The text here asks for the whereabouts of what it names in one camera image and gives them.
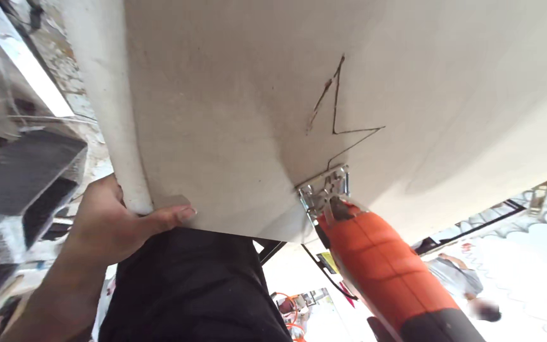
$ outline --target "black metal bar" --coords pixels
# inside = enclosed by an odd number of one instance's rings
[[[473,228],[473,229],[470,229],[470,230],[468,230],[468,231],[466,231],[466,232],[463,232],[463,233],[461,233],[461,234],[459,234],[459,235],[457,235],[457,236],[455,236],[455,237],[453,237],[453,238],[445,239],[444,242],[436,243],[435,245],[432,245],[432,246],[430,246],[429,248],[427,248],[426,250],[424,250],[423,252],[419,253],[419,255],[428,253],[429,251],[435,250],[435,249],[437,249],[437,248],[440,247],[440,246],[444,246],[444,245],[450,244],[451,242],[453,242],[453,241],[455,241],[455,240],[458,240],[458,239],[460,239],[460,238],[462,238],[462,237],[464,237],[464,236],[466,236],[466,235],[468,235],[468,234],[471,234],[471,233],[473,233],[473,232],[475,232],[475,231],[479,231],[480,229],[483,229],[483,228],[485,228],[485,227],[487,227],[487,226],[490,226],[490,225],[492,225],[492,224],[495,223],[495,222],[499,222],[499,221],[501,221],[501,220],[504,220],[504,219],[506,219],[506,218],[508,218],[508,217],[510,217],[510,216],[516,215],[516,214],[518,214],[518,213],[520,213],[521,211],[524,211],[524,210],[526,209],[525,207],[521,206],[520,204],[514,202],[514,201],[511,200],[511,199],[507,199],[506,201],[512,203],[512,204],[507,203],[509,206],[512,206],[512,207],[513,207],[513,206],[517,206],[516,209],[514,209],[513,211],[511,211],[511,212],[509,212],[509,213],[507,213],[507,214],[504,214],[504,215],[502,215],[502,216],[499,216],[499,217],[497,217],[497,218],[494,218],[493,220],[491,220],[491,221],[489,221],[489,222],[485,222],[485,223],[483,223],[483,224],[480,225],[480,226],[477,226],[477,227],[475,227],[475,228]]]
[[[506,199],[506,200],[504,201],[504,203],[507,204],[507,205],[509,205],[509,206],[511,206],[511,207],[514,208],[514,209],[518,209],[518,208],[526,209],[525,207],[521,206],[520,204],[514,202],[514,201],[511,200],[511,199]]]
[[[274,254],[278,253],[285,244],[285,241],[271,241],[267,246],[263,246],[263,250],[259,253],[259,262],[261,263],[261,266],[265,265],[265,263],[271,259]]]

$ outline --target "metal frame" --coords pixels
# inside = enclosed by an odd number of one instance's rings
[[[507,214],[502,214],[500,215],[499,217],[497,218],[494,218],[493,220],[490,220],[490,221],[487,221],[487,222],[484,222],[482,223],[481,225],[479,226],[476,226],[474,227],[473,229],[470,229],[468,231],[465,231],[465,232],[462,232],[460,234],[458,234],[457,236],[453,237],[453,238],[450,238],[450,239],[445,239],[444,242],[435,242],[433,245],[429,246],[428,248],[422,250],[422,251],[419,251],[419,255],[424,255],[426,253],[429,253],[439,247],[442,247],[442,246],[445,246],[445,245],[449,245],[451,244],[452,242],[454,241],[457,241],[459,240],[460,238],[464,237],[464,236],[467,236],[475,231],[479,231],[480,229],[483,229],[487,226],[490,226],[496,222],[499,222],[499,221],[502,221],[502,220],[505,220],[507,219],[508,217],[511,217],[511,216],[514,216],[524,210],[526,210],[527,208],[525,208],[524,206],[521,206],[520,204],[514,202],[513,200],[511,199],[506,199],[504,202],[502,202],[510,207],[512,207],[514,210],[512,210],[511,212],[507,213]]]
[[[261,263],[261,266],[265,265],[265,263],[278,253],[285,244],[285,241],[270,240],[268,244],[263,246],[263,250],[259,253],[259,262]]]

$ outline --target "person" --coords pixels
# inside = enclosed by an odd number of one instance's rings
[[[115,263],[99,341],[291,341],[251,238],[181,228],[197,214],[188,205],[139,217],[122,197],[114,175],[87,187],[58,258],[2,341],[91,330]]]
[[[452,296],[467,299],[469,312],[476,319],[489,322],[501,319],[498,305],[478,298],[484,288],[476,271],[468,268],[465,262],[440,253],[436,259],[425,264]]]

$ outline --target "hand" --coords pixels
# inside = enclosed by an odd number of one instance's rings
[[[109,266],[132,255],[149,237],[180,226],[197,214],[186,205],[139,217],[126,209],[122,197],[113,174],[90,183],[61,254],[85,265]]]

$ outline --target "orange hose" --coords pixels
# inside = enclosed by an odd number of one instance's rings
[[[283,295],[285,296],[286,298],[290,299],[291,302],[292,302],[292,306],[295,307],[295,319],[292,321],[291,324],[294,324],[296,321],[297,321],[297,317],[299,316],[299,309],[297,308],[297,303],[295,302],[294,299],[292,299],[288,294],[284,294],[284,293],[280,293],[280,292],[276,292],[277,294],[279,295]]]
[[[297,302],[295,302],[295,300],[292,299],[288,294],[284,294],[284,293],[280,293],[280,292],[276,292],[276,293],[279,294],[279,295],[283,295],[284,297],[290,299],[290,301],[292,302],[292,305],[295,307],[295,319],[292,321],[292,323],[286,323],[286,328],[289,328],[289,327],[299,328],[303,332],[303,336],[305,336],[305,330],[303,330],[303,328],[301,326],[298,326],[298,325],[295,324],[295,322],[297,321],[297,317],[299,317],[299,309],[297,308]],[[307,341],[305,341],[305,339],[303,337],[293,338],[292,340],[294,342],[307,342]]]
[[[303,328],[302,328],[301,326],[298,326],[298,325],[296,325],[296,324],[294,324],[294,323],[286,323],[286,327],[287,327],[287,328],[288,328],[288,327],[299,328],[299,329],[301,330],[301,332],[303,332],[303,336],[305,336],[305,330],[303,330]],[[300,337],[300,338],[293,338],[292,340],[295,341],[295,342],[307,342],[307,341],[305,340],[305,338],[303,338],[303,337]]]

